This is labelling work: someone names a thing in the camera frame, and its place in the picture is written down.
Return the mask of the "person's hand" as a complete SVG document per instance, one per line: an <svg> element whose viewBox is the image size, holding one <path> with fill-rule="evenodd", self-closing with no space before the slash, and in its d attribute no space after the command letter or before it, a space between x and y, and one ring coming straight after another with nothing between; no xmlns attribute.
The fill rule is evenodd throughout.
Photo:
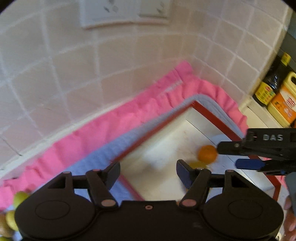
<svg viewBox="0 0 296 241"><path fill-rule="evenodd" d="M283 223L284 227L284 235L282 240L284 241L295 241L296 238L296 219L292 209L292 201L290 196L288 196L285 200L284 210L287 212L285 221Z"/></svg>

